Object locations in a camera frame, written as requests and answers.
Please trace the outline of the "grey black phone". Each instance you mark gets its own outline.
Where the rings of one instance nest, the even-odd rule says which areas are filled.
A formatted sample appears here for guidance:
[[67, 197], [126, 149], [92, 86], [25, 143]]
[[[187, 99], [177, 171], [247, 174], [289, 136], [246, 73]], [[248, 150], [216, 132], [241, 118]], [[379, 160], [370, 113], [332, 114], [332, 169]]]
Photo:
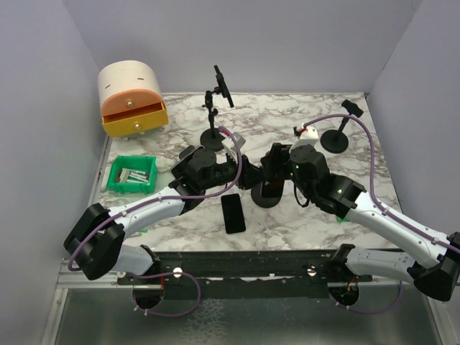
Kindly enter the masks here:
[[246, 231], [244, 213], [240, 196], [237, 193], [221, 196], [224, 226], [227, 234]]

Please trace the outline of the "black phone stand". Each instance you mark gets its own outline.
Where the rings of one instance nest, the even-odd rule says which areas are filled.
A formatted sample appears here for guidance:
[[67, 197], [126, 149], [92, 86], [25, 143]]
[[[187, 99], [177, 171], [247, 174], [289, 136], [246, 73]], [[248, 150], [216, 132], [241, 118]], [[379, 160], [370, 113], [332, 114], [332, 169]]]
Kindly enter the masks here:
[[[346, 99], [341, 106], [346, 109], [348, 115], [360, 118], [364, 111], [356, 104]], [[343, 118], [338, 129], [330, 129], [324, 132], [320, 138], [321, 146], [330, 153], [340, 154], [347, 150], [349, 146], [348, 137], [343, 133], [343, 130], [349, 118]]]

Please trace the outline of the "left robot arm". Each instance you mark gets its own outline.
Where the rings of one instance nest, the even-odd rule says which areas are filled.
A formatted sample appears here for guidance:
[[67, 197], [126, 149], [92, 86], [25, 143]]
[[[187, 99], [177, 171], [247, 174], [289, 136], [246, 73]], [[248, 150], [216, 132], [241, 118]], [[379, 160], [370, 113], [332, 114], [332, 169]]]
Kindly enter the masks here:
[[63, 243], [70, 255], [69, 270], [80, 270], [89, 280], [118, 270], [133, 273], [145, 284], [154, 282], [159, 267], [153, 253], [146, 247], [125, 245], [128, 236], [192, 211], [211, 198], [212, 188], [248, 190], [264, 177], [263, 169], [246, 155], [226, 155], [225, 162], [218, 163], [215, 152], [200, 146], [185, 149], [179, 158], [171, 169], [173, 181], [159, 192], [117, 208], [100, 203], [87, 207]]

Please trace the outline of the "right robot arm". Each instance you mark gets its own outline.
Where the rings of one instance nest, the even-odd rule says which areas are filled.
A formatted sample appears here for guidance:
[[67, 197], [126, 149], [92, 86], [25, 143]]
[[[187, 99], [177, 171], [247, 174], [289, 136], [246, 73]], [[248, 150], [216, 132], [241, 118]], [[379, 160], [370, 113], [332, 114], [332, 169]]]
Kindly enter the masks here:
[[331, 275], [391, 277], [413, 284], [421, 293], [449, 301], [459, 278], [459, 233], [436, 231], [385, 205], [360, 183], [332, 173], [324, 155], [310, 145], [275, 143], [261, 159], [267, 182], [291, 180], [322, 211], [359, 224], [401, 249], [401, 253], [351, 246], [330, 263]]

